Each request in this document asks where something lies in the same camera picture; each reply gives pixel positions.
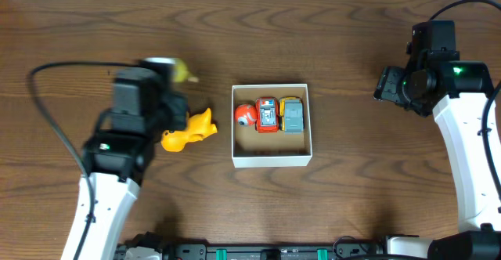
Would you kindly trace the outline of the yellow white toy ball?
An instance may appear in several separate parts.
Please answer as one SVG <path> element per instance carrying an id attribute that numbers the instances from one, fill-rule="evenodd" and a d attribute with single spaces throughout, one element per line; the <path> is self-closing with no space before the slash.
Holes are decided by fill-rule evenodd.
<path id="1" fill-rule="evenodd" d="M 183 60 L 175 58 L 172 81 L 175 83 L 183 83 L 186 81 L 197 83 L 199 78 L 189 71 L 189 68 Z"/>

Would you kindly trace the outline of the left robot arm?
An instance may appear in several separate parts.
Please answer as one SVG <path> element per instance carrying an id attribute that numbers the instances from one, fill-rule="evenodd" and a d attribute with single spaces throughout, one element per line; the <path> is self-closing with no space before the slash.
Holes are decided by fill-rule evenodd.
<path id="1" fill-rule="evenodd" d="M 83 147 L 85 174 L 64 259 L 114 257 L 156 143 L 186 129 L 186 98 L 171 86 L 181 68 L 179 59 L 151 57 L 118 71 L 112 106 Z"/>

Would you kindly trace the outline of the red toy ball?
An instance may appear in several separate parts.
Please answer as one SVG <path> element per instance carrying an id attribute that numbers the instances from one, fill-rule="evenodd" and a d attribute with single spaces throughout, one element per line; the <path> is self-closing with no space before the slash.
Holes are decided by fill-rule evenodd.
<path id="1" fill-rule="evenodd" d="M 258 112 L 254 105 L 241 104 L 235 109 L 234 118 L 238 125 L 251 126 L 256 123 Z"/>

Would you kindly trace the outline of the red toy car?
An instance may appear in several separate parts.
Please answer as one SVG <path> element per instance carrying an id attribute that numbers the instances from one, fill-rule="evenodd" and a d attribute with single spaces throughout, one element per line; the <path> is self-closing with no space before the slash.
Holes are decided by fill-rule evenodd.
<path id="1" fill-rule="evenodd" d="M 258 133 L 274 133 L 279 131 L 279 106 L 274 97 L 257 98 L 255 107 L 258 112 L 256 130 Z"/>

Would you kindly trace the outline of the yellow grey toy truck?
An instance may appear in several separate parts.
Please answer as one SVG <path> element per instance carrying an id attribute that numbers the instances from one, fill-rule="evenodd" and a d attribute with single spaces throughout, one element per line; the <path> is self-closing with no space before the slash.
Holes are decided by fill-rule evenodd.
<path id="1" fill-rule="evenodd" d="M 286 134 L 304 131 L 303 103 L 299 97 L 283 97 L 279 100 L 280 130 Z"/>

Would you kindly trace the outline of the orange toy rhino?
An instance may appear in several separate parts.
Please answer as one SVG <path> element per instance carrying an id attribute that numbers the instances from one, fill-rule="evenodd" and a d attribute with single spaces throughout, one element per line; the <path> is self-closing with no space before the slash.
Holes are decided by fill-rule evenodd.
<path id="1" fill-rule="evenodd" d="M 217 126 L 212 122 L 212 110 L 207 108 L 202 114 L 189 117 L 185 130 L 166 131 L 160 144 L 167 152 L 177 153 L 184 150 L 188 143 L 203 141 L 217 132 Z"/>

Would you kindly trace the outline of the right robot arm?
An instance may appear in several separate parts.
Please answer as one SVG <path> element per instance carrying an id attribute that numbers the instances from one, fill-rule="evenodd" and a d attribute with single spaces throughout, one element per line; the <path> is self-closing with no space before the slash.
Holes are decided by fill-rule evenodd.
<path id="1" fill-rule="evenodd" d="M 500 141 L 488 68 L 460 60 L 452 21 L 413 26 L 406 52 L 406 66 L 385 67 L 373 96 L 434 118 L 452 169 L 459 232 L 437 240 L 388 237 L 385 252 L 394 259 L 498 259 Z"/>

